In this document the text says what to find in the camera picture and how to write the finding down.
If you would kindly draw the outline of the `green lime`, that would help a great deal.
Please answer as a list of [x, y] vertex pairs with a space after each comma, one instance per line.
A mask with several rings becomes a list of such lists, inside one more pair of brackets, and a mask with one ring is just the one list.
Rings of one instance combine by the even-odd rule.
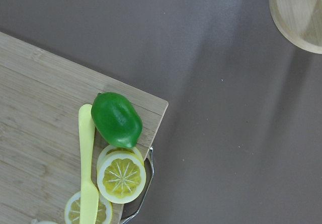
[[142, 120], [123, 95], [99, 93], [94, 99], [91, 116], [96, 129], [110, 145], [133, 148], [142, 133]]

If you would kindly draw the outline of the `yellow plastic knife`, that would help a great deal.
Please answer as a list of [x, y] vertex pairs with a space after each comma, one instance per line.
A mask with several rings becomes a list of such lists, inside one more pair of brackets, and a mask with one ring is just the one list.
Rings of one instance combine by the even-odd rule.
[[95, 223], [98, 211], [99, 193], [92, 181], [92, 157], [95, 139], [95, 125], [91, 116], [91, 104], [84, 104], [78, 112], [78, 132], [81, 164], [80, 223]]

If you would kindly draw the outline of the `thick lemon half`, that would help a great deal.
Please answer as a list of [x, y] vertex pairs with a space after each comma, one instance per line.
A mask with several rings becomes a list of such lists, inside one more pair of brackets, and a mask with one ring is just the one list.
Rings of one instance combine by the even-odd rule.
[[136, 148], [108, 145], [97, 161], [97, 185], [108, 201], [116, 204], [132, 202], [143, 191], [146, 170], [141, 152]]

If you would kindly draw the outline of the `round wooden stand base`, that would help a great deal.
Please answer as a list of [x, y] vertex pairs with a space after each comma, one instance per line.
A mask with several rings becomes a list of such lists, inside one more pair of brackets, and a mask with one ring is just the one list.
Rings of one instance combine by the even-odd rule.
[[321, 0], [269, 0], [272, 19], [295, 46], [321, 54]]

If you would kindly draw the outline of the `thin lemon slice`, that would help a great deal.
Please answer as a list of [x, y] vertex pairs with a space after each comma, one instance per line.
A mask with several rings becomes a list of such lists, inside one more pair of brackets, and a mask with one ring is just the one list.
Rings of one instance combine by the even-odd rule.
[[[67, 202], [64, 209], [65, 223], [79, 223], [81, 192], [75, 193]], [[96, 224], [109, 224], [112, 221], [113, 208], [111, 202], [99, 194]]]

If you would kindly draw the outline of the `bamboo cutting board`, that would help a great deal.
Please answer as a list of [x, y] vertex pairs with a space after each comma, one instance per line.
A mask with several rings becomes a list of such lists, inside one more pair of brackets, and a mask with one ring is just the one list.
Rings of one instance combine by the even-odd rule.
[[102, 92], [133, 104], [147, 155], [167, 101], [1, 33], [1, 223], [64, 222], [81, 188], [78, 111]]

